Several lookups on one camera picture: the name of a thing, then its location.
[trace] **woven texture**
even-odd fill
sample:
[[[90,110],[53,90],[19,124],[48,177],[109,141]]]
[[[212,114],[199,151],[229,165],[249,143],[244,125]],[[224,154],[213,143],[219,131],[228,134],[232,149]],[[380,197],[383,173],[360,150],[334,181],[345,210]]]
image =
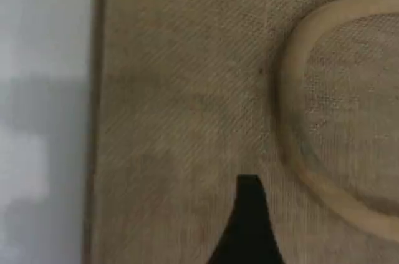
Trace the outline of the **woven texture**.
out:
[[[206,263],[237,174],[258,174],[287,264],[398,263],[399,247],[319,205],[283,167],[281,47],[331,0],[107,0],[92,263]],[[307,120],[332,178],[399,202],[399,17],[348,23],[309,60]]]

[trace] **black pointed object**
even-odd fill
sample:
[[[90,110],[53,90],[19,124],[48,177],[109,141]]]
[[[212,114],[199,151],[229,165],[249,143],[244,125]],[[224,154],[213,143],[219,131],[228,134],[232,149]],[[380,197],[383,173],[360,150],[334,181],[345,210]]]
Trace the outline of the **black pointed object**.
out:
[[[257,175],[239,175],[233,211],[208,264],[284,264]]]

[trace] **white wall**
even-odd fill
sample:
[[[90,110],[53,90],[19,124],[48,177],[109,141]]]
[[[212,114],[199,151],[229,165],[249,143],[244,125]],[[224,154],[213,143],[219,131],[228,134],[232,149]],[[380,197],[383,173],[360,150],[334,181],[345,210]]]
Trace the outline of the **white wall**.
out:
[[[0,0],[0,263],[80,263],[92,0]]]

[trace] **beige linen surface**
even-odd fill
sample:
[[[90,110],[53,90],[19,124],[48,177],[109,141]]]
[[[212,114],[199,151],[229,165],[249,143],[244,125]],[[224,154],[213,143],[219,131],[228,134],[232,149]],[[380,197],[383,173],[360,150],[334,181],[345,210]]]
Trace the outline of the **beige linen surface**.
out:
[[[331,0],[106,0],[94,264],[206,263],[237,174],[259,174],[287,264],[399,261],[399,246],[320,206],[279,159],[273,72],[292,28]],[[307,70],[312,141],[334,180],[395,213],[399,16],[323,37]]]

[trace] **burlap fabric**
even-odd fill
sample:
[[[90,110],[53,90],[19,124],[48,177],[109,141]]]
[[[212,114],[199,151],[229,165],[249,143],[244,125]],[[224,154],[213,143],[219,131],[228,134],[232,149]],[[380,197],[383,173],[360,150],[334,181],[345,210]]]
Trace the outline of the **burlap fabric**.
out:
[[[92,263],[206,263],[237,174],[259,174],[287,264],[398,263],[282,165],[272,80],[292,28],[331,0],[106,0]],[[332,178],[399,202],[399,17],[322,38],[307,71],[312,140]]]

